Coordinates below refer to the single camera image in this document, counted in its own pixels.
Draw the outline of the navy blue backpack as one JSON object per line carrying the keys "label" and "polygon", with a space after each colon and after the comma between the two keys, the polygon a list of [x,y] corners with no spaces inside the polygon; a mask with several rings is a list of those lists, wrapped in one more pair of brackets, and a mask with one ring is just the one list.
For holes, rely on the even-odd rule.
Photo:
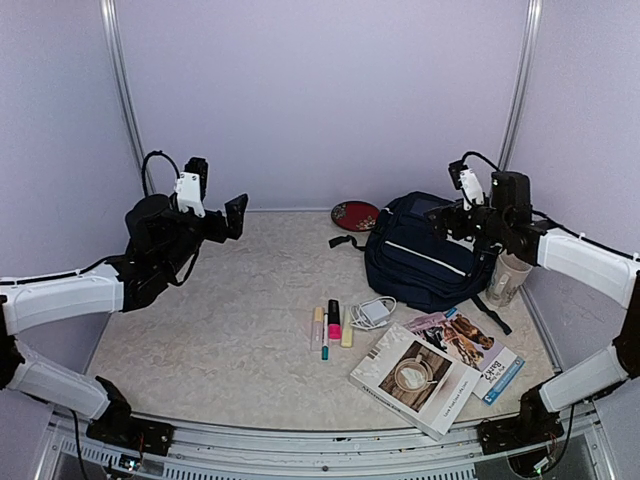
{"label": "navy blue backpack", "polygon": [[368,284],[382,296],[425,313],[470,300],[509,335],[511,327],[479,297],[492,277],[498,249],[479,241],[467,247],[439,239],[424,218],[427,211],[449,203],[428,193],[409,193],[379,213],[365,245],[345,235],[331,239],[329,246],[349,242],[363,252]]}

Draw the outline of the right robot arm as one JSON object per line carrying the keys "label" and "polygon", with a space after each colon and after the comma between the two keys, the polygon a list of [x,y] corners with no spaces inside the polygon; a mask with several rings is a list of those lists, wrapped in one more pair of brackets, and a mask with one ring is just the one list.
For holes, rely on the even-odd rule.
{"label": "right robot arm", "polygon": [[428,211],[440,237],[499,245],[534,267],[563,274],[610,297],[626,311],[620,333],[605,348],[521,396],[519,413],[478,426],[484,454],[501,453],[563,435],[560,413],[612,393],[639,376],[639,259],[616,253],[548,217],[535,221],[530,180],[518,172],[491,175],[491,200],[462,200]]}

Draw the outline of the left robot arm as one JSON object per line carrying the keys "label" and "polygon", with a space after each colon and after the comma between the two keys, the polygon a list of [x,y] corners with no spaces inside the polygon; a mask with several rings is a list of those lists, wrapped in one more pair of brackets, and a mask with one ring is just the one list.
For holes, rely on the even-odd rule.
{"label": "left robot arm", "polygon": [[133,416],[129,402],[111,381],[63,367],[17,336],[59,320],[150,306],[168,287],[186,282],[203,242],[241,237],[248,202],[248,196],[241,194],[223,211],[198,215],[192,208],[180,211],[166,195],[153,194],[125,217],[129,243],[124,254],[79,270],[2,280],[2,388],[86,417],[92,439],[166,455],[174,431],[171,425]]}

